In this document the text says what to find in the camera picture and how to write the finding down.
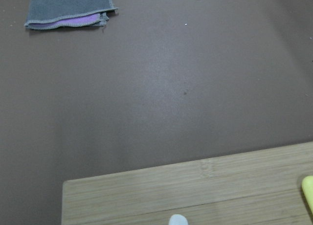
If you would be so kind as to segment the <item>white ceramic spoon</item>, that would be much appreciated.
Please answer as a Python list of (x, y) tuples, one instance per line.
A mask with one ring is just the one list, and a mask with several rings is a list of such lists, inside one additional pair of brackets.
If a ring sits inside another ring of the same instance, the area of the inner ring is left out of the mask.
[(188, 220), (180, 214), (174, 214), (170, 217), (168, 225), (188, 225)]

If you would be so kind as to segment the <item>bamboo cutting board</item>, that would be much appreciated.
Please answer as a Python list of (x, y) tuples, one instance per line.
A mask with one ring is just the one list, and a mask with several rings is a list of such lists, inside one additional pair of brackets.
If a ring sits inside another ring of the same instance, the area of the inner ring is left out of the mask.
[(63, 184), (64, 225), (310, 225), (301, 190), (313, 172), (302, 143), (170, 164)]

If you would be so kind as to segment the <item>grey folded cloth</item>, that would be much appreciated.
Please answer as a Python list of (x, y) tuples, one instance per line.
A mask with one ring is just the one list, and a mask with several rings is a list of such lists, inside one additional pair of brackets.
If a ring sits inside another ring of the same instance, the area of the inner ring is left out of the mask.
[(109, 20), (107, 13), (116, 10), (113, 0), (30, 0), (24, 26), (33, 30), (102, 27)]

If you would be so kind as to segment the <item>yellow plastic knife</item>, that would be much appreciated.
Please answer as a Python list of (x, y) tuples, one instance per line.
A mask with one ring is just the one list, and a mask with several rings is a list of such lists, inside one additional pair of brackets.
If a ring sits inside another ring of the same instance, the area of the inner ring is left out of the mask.
[(313, 213), (313, 176), (304, 177), (301, 186), (309, 209)]

